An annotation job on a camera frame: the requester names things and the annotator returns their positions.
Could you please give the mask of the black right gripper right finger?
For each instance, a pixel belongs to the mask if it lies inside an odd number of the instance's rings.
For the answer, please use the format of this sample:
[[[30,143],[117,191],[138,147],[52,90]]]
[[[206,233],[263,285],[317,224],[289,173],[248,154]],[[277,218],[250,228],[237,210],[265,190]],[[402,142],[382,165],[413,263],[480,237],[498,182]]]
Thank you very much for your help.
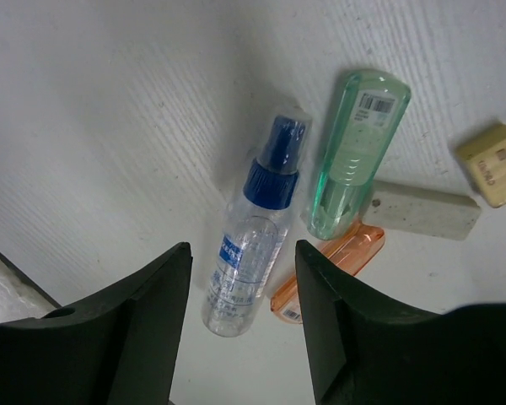
[[[506,303],[421,310],[306,240],[295,268],[317,403],[506,404]]]

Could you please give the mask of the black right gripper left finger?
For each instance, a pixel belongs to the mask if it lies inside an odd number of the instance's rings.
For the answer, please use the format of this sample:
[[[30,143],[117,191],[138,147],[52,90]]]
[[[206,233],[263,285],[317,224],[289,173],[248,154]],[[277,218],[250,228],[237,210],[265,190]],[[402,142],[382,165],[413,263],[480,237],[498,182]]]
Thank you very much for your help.
[[[0,404],[167,404],[190,291],[181,242],[41,318],[0,323]]]

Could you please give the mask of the clear blue-capped bottle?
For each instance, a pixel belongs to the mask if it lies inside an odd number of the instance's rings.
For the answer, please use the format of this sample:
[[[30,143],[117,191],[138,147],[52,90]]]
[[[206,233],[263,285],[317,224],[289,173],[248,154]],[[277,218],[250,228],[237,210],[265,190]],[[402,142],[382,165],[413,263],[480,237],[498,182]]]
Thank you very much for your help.
[[[278,109],[243,186],[229,204],[202,307],[204,325],[220,337],[244,334],[264,299],[293,222],[292,201],[311,122],[297,106]]]

